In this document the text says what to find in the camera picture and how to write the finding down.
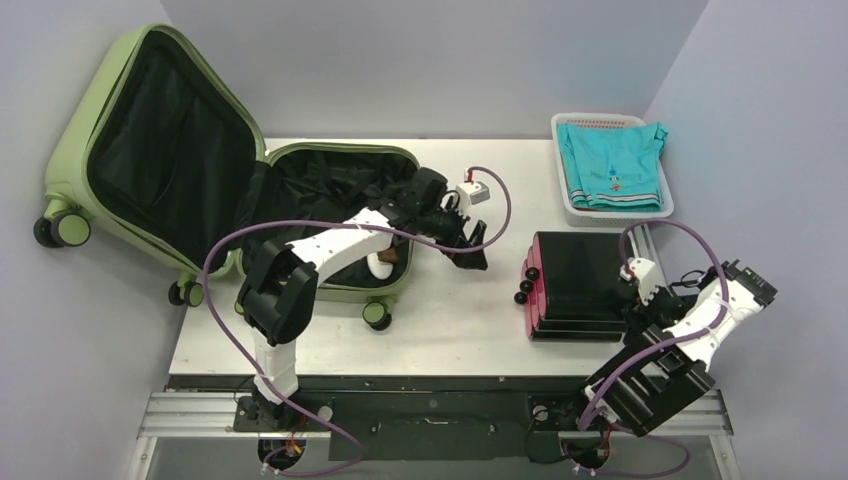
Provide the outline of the black and pink storage organizer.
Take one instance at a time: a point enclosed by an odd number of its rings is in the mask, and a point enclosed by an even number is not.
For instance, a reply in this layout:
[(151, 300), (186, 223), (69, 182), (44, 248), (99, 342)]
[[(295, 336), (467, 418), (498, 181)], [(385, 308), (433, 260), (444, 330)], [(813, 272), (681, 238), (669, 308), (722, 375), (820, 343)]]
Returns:
[(617, 343), (637, 299), (620, 279), (618, 233), (538, 231), (514, 294), (533, 341)]

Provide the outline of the green hard-shell suitcase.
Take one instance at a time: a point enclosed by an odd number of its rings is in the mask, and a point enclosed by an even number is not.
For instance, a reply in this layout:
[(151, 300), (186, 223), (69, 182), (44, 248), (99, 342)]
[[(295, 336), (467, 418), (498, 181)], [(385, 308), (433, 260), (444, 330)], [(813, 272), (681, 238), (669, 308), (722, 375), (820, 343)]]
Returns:
[(406, 189), (418, 160), (394, 146), (266, 145), (257, 122), (188, 38), (149, 24), (110, 46), (45, 174), (47, 208), (33, 235), (79, 247), (101, 229), (176, 269), (168, 298), (197, 307), (207, 254), (227, 234), (210, 275), (245, 271), (265, 241), (318, 234)]

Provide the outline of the teal garment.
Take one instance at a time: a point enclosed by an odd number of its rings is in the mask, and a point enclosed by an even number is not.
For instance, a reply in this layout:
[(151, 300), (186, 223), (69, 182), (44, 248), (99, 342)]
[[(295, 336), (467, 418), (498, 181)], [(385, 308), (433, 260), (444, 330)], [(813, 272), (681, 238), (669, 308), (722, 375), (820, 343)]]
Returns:
[(667, 136), (661, 123), (621, 129), (558, 125), (570, 203), (608, 212), (662, 210), (659, 167)]

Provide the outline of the white perforated plastic basket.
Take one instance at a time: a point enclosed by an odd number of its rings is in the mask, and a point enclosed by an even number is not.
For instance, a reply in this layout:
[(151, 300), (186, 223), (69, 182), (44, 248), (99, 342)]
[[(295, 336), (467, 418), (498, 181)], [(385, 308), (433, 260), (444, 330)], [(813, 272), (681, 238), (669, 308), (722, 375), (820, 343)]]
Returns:
[(608, 212), (597, 210), (585, 210), (574, 207), (569, 200), (567, 191), (567, 182), (565, 169), (563, 166), (563, 158), (560, 153), (560, 148), (556, 139), (556, 128), (560, 124), (575, 124), (588, 128), (601, 129), (621, 129), (637, 126), (649, 125), (639, 117), (611, 114), (611, 113), (584, 113), (570, 112), (559, 113), (551, 118), (551, 134), (553, 140), (553, 159), (558, 172), (558, 180), (561, 189), (561, 196), (566, 209), (566, 221), (573, 226), (605, 226), (614, 227), (618, 225), (628, 225), (644, 219), (664, 218), (671, 215), (674, 210), (674, 202), (670, 192), (668, 181), (665, 177), (660, 157), (660, 184), (662, 193), (665, 199), (665, 204), (662, 210), (658, 212)]

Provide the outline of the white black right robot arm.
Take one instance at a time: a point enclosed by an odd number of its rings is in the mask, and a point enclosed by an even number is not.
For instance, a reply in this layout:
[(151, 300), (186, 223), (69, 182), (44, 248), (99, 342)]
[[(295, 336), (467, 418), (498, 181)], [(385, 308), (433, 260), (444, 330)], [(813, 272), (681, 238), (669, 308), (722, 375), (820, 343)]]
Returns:
[(749, 267), (723, 262), (665, 285), (659, 266), (632, 258), (620, 271), (635, 287), (622, 349), (564, 400), (566, 418), (585, 429), (617, 424), (643, 437), (708, 393), (713, 357), (745, 320), (778, 291)]

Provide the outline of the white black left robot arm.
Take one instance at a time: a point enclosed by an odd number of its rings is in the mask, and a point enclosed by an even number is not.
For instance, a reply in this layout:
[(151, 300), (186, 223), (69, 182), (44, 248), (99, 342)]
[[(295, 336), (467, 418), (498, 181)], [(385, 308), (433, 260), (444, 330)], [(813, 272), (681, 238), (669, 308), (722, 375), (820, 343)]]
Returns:
[(254, 396), (259, 416), (272, 429), (291, 427), (298, 416), (296, 340), (309, 326), (319, 288), (331, 276), (365, 259), (376, 277), (391, 273), (380, 254), (398, 240), (421, 241), (454, 266), (484, 271), (487, 225), (466, 228), (472, 207), (488, 201), (489, 188), (468, 170), (450, 189), (440, 173), (422, 168), (389, 196), (371, 200), (342, 222), (314, 221), (319, 233), (286, 241), (272, 238), (258, 248), (237, 295), (255, 337)]

